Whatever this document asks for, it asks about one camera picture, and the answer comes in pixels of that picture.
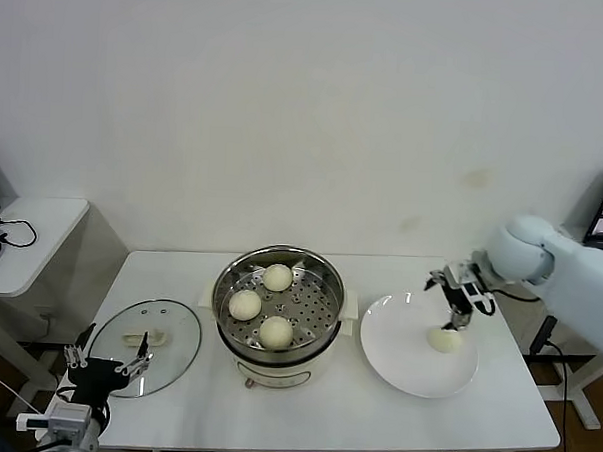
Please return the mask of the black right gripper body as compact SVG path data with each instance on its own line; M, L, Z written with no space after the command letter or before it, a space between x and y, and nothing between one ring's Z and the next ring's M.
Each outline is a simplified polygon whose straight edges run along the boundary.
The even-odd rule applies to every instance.
M447 289L462 290L466 297L474 297L479 294L476 275L478 268L476 266L447 264L443 269L447 273Z

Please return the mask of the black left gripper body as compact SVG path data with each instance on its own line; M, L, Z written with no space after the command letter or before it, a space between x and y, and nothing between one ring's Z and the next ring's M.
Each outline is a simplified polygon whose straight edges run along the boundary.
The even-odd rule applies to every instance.
M85 366L80 364L68 370L68 378L74 385L74 397L103 398L125 388L126 376L119 370L121 361L89 358Z

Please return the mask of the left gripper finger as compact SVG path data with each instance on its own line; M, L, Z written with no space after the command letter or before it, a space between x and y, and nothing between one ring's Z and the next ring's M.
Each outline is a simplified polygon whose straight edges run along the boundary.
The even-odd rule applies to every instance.
M151 355L149 353L148 343L149 333L146 331L143 334L138 347L136 358L128 363L119 365L115 368L115 372L126 377L137 377L141 375L149 366Z
M64 346L65 362L69 369L85 368L87 366L85 348L90 336L96 327L95 323L92 323L86 330L81 332L73 344Z

